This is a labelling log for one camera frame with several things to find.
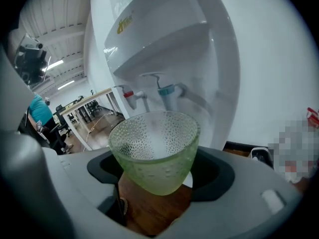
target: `ceiling light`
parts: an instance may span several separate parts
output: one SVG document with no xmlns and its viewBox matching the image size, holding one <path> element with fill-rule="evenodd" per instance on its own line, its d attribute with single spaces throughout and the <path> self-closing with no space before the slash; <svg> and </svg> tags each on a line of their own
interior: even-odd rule
<svg viewBox="0 0 319 239">
<path fill-rule="evenodd" d="M 74 82 L 74 81 L 71 81 L 71 82 L 68 82 L 68 83 L 62 85 L 61 87 L 58 88 L 58 90 L 64 88 L 65 86 L 68 86 L 69 84 L 71 84 L 71 83 L 73 83 L 73 82 Z"/>
<path fill-rule="evenodd" d="M 55 63 L 49 65 L 46 70 L 44 69 L 44 72 L 47 71 L 47 70 L 50 70 L 50 69 L 53 68 L 53 67 L 56 67 L 56 66 L 58 66 L 58 65 L 61 65 L 61 64 L 63 64 L 63 60 L 59 60 L 58 62 L 55 62 Z"/>
</svg>

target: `red object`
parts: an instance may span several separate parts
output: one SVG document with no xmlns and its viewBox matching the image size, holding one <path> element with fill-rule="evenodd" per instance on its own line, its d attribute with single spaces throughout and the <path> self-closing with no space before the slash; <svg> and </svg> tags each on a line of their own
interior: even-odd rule
<svg viewBox="0 0 319 239">
<path fill-rule="evenodd" d="M 311 108 L 308 108 L 307 110 L 308 110 L 307 119 L 308 119 L 309 126 L 313 126 L 314 128 L 319 128 L 318 113 Z"/>
<path fill-rule="evenodd" d="M 123 96 L 124 96 L 125 98 L 128 98 L 128 97 L 130 97 L 130 96 L 132 96 L 132 95 L 134 95 L 134 92 L 133 92 L 133 91 L 129 91 L 129 92 L 126 92 L 126 93 L 123 94 Z"/>
</svg>

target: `water dispenser tap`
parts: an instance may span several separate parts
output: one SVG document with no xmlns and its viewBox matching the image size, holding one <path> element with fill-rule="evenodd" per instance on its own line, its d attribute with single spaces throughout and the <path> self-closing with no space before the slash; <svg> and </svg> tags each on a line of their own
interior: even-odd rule
<svg viewBox="0 0 319 239">
<path fill-rule="evenodd" d="M 145 105 L 146 112 L 147 113 L 150 112 L 149 105 L 148 105 L 148 103 L 146 101 L 147 95 L 143 91 L 139 91 L 136 94 L 134 94 L 133 90 L 128 85 L 117 85 L 117 86 L 114 86 L 114 88 L 116 88 L 116 87 L 122 88 L 123 97 L 126 99 L 126 101 L 128 102 L 129 106 L 133 110 L 135 110 L 136 107 L 137 107 L 136 100 L 142 98 L 143 102 L 144 102 L 144 105 Z"/>
<path fill-rule="evenodd" d="M 178 111 L 177 97 L 182 97 L 186 89 L 181 88 L 179 85 L 174 84 L 166 73 L 163 72 L 150 72 L 140 75 L 141 77 L 151 76 L 156 78 L 156 84 L 158 86 L 158 94 L 161 97 L 164 107 L 167 111 Z"/>
</svg>

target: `green glass cup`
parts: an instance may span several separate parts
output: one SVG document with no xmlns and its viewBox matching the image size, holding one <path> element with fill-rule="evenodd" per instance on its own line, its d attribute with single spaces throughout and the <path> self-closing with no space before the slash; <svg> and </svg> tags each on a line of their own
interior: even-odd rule
<svg viewBox="0 0 319 239">
<path fill-rule="evenodd" d="M 118 124 L 110 149 L 125 173 L 155 195 L 177 190 L 193 165 L 200 127 L 192 117 L 171 111 L 145 113 Z"/>
</svg>

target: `table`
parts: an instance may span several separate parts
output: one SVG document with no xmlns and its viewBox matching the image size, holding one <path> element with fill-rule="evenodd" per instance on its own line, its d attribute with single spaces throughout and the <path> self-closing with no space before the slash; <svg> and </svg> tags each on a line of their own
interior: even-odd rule
<svg viewBox="0 0 319 239">
<path fill-rule="evenodd" d="M 73 131 L 73 133 L 75 134 L 75 136 L 79 139 L 79 141 L 86 147 L 87 150 L 92 150 L 92 148 L 88 145 L 88 143 L 82 138 L 82 136 L 79 134 L 79 132 L 76 130 L 76 128 L 74 127 L 74 125 L 72 124 L 71 120 L 69 119 L 68 115 L 72 112 L 75 112 L 76 115 L 78 116 L 79 119 L 79 123 L 85 128 L 85 130 L 90 133 L 90 129 L 86 126 L 85 122 L 83 121 L 82 117 L 80 116 L 78 109 L 81 108 L 82 106 L 85 106 L 87 103 L 97 99 L 99 96 L 102 95 L 106 95 L 106 97 L 108 98 L 112 109 L 114 111 L 114 114 L 117 116 L 117 112 L 115 110 L 115 105 L 113 103 L 113 101 L 111 100 L 109 93 L 112 92 L 111 88 L 102 90 L 98 93 L 96 93 L 95 95 L 86 97 L 84 99 L 82 99 L 80 102 L 74 104 L 73 106 L 67 108 L 66 110 L 64 110 L 63 112 L 60 113 L 60 115 L 62 115 L 65 119 L 65 121 L 68 123 L 69 127 L 71 128 L 71 130 Z"/>
<path fill-rule="evenodd" d="M 88 112 L 88 110 L 86 109 L 85 106 L 86 106 L 86 105 L 80 107 L 80 108 L 78 109 L 78 112 L 79 112 L 79 114 L 81 115 L 81 117 L 82 117 L 82 119 L 84 120 L 85 123 L 87 123 L 85 116 L 87 117 L 87 119 L 88 119 L 89 122 L 92 122 L 92 119 L 91 119 L 91 117 L 90 117 L 90 115 L 89 115 L 90 113 Z"/>
</svg>

